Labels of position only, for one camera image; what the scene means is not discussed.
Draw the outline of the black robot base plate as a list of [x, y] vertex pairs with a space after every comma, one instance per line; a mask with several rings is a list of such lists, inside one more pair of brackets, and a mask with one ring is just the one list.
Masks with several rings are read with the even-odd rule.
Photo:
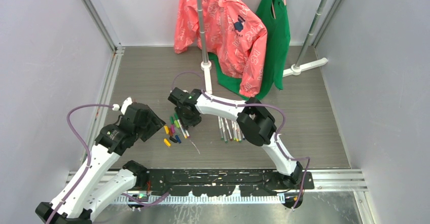
[[161, 204], [283, 204], [298, 208], [305, 191], [315, 189], [310, 172], [288, 180], [273, 169], [150, 169], [142, 186], [118, 201], [141, 208]]

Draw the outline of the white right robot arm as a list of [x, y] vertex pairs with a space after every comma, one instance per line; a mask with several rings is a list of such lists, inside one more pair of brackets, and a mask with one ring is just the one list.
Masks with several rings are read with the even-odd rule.
[[303, 167], [283, 144], [270, 105], [251, 97], [247, 101], [231, 100], [210, 95], [199, 89], [186, 92], [175, 87], [168, 96], [184, 127], [197, 126], [202, 115], [213, 115], [235, 121], [245, 140], [261, 147], [282, 176], [282, 184], [294, 189], [301, 182]]

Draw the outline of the brown cap marker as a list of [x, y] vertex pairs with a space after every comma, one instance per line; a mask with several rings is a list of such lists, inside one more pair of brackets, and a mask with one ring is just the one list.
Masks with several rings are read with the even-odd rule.
[[226, 131], [227, 131], [227, 134], [229, 136], [229, 140], [232, 141], [233, 140], [233, 136], [232, 136], [229, 124], [228, 124], [228, 120], [224, 119], [224, 121], [225, 121], [225, 125], [226, 125]]

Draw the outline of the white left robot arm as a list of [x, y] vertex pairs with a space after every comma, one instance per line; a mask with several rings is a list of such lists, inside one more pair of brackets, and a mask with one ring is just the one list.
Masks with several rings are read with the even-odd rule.
[[146, 104], [134, 102], [130, 97], [121, 105], [106, 105], [119, 111], [113, 124], [104, 126], [92, 147], [83, 140], [71, 123], [71, 114], [86, 108], [73, 108], [66, 116], [73, 134], [86, 152], [86, 160], [64, 189], [50, 202], [41, 202], [35, 212], [43, 223], [93, 223], [97, 216], [118, 196], [134, 188], [148, 186], [148, 170], [130, 160], [107, 183], [99, 182], [125, 151], [139, 139], [147, 141], [165, 126], [165, 122]]

